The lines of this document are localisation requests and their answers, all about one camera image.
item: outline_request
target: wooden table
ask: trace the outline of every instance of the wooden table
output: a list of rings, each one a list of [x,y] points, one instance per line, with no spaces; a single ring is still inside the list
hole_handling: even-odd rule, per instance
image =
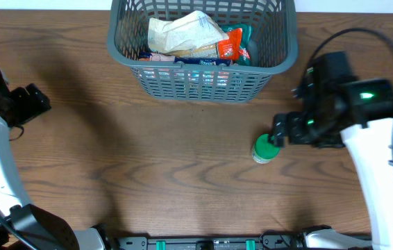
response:
[[[36,83],[53,109],[12,142],[36,205],[75,229],[116,233],[252,235],[328,224],[370,230],[346,149],[290,146],[267,165],[250,156],[273,116],[299,110],[290,90],[317,45],[362,26],[393,38],[393,15],[298,14],[300,54],[248,104],[158,101],[107,52],[108,11],[0,11],[0,67],[11,87]],[[349,34],[362,78],[393,79],[383,44]]]

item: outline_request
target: green led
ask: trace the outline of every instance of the green led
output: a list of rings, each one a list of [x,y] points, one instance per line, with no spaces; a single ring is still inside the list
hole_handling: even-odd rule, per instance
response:
[[[360,93],[361,99],[371,99],[372,97],[374,97],[374,94],[372,93],[368,93],[368,92]]]

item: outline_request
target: bottle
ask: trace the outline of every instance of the bottle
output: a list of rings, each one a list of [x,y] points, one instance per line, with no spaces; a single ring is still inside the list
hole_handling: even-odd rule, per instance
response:
[[[279,147],[275,147],[272,144],[271,140],[274,139],[274,136],[270,134],[261,135],[256,143],[252,146],[252,157],[253,160],[260,164],[265,164],[270,162],[275,156],[280,152]]]

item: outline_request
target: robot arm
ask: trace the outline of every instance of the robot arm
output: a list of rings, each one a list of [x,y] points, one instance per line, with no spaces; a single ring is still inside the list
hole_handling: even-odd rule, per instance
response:
[[[19,178],[10,128],[23,132],[23,124],[50,108],[49,99],[34,84],[9,91],[0,71],[0,247],[12,233],[33,249],[107,249],[100,228],[73,232],[66,221],[34,206]]]
[[[393,249],[393,119],[379,119],[341,131],[352,156],[371,220],[373,249]]]

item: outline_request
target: gray plastic basket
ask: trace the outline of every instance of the gray plastic basket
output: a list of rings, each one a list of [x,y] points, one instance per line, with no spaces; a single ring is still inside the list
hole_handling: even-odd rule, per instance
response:
[[[248,46],[259,67],[144,62],[149,51],[149,19],[173,21],[201,10],[219,25],[249,24],[254,32]],[[108,51],[129,66],[148,94],[159,99],[246,102],[272,75],[288,70],[298,55],[293,0],[113,0]]]

